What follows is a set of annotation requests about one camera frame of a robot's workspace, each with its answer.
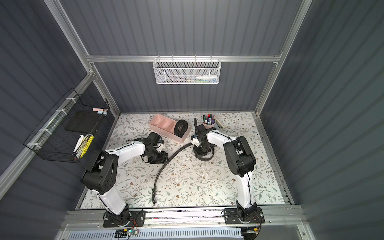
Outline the pink compartment storage box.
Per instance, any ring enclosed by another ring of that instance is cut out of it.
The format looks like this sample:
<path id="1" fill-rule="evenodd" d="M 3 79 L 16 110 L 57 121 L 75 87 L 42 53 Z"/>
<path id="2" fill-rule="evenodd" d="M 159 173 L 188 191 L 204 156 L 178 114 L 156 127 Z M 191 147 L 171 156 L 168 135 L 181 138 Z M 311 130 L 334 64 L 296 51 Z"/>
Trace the pink compartment storage box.
<path id="1" fill-rule="evenodd" d="M 161 136 L 167 137 L 178 143 L 184 143 L 191 132 L 191 127 L 188 126 L 188 129 L 184 135 L 182 137 L 178 137 L 174 134 L 176 124 L 177 121 L 163 115 L 156 114 L 155 117 L 149 121 L 149 128 L 152 132 L 155 132 Z"/>

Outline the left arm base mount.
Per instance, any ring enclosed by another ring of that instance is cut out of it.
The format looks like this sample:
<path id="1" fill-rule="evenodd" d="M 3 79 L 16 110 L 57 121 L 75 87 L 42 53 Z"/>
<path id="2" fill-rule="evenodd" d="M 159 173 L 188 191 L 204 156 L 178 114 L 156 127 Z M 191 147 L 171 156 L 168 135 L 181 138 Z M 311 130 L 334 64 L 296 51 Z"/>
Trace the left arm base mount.
<path id="1" fill-rule="evenodd" d="M 142 227 L 145 222 L 146 211 L 129 211 L 124 210 L 120 215 L 115 215 L 109 211 L 105 211 L 103 215 L 104 228 L 117 228 L 117 227 Z"/>

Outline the long black belt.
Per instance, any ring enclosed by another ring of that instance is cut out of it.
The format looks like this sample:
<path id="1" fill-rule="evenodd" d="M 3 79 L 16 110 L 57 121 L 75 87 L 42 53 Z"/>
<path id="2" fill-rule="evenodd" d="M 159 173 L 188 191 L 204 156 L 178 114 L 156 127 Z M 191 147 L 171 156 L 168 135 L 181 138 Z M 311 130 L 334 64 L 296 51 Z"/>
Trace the long black belt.
<path id="1" fill-rule="evenodd" d="M 182 138 L 185 134 L 185 132 L 188 130 L 188 122 L 185 120 L 179 120 L 175 124 L 174 128 L 174 134 L 178 136 L 179 138 Z"/>

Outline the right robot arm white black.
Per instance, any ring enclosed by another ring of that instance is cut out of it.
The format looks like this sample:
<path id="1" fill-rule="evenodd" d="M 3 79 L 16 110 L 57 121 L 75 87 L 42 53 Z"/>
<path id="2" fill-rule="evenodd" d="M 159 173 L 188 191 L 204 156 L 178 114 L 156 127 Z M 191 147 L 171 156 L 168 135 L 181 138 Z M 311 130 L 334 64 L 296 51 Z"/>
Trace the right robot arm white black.
<path id="1" fill-rule="evenodd" d="M 245 137 L 231 137 L 216 128 L 206 129 L 204 125 L 197 125 L 194 119 L 195 134 L 191 137 L 194 145 L 195 157 L 202 162 L 210 161 L 205 156 L 214 153 L 214 147 L 224 150 L 227 165 L 235 175 L 238 197 L 237 215 L 242 223 L 250 222 L 258 211 L 252 192 L 252 175 L 256 165 L 256 158 Z"/>

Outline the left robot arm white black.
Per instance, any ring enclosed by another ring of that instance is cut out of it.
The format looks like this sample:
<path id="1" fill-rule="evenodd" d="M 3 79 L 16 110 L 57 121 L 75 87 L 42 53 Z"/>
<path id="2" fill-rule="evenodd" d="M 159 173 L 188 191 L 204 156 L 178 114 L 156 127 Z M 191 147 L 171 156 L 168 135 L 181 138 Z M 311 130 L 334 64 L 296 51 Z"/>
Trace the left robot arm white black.
<path id="1" fill-rule="evenodd" d="M 91 154 L 94 163 L 86 169 L 81 183 L 99 196 L 109 219 L 123 222 L 132 218 L 128 204 L 116 188 L 119 164 L 136 157 L 148 158 L 149 164 L 165 163 L 168 154 L 163 151 L 164 144 L 159 134 L 151 132 L 146 138 L 128 140 L 122 147 Z"/>

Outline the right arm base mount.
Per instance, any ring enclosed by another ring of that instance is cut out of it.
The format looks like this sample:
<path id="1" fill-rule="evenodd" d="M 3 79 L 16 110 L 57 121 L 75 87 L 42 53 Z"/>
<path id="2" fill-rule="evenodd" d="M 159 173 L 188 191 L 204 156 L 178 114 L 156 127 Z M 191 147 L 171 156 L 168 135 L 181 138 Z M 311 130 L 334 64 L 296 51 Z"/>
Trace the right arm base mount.
<path id="1" fill-rule="evenodd" d="M 261 208 L 250 207 L 245 210 L 239 208 L 226 208 L 222 212 L 225 223 L 227 225 L 235 224 L 264 224 L 265 218 Z"/>

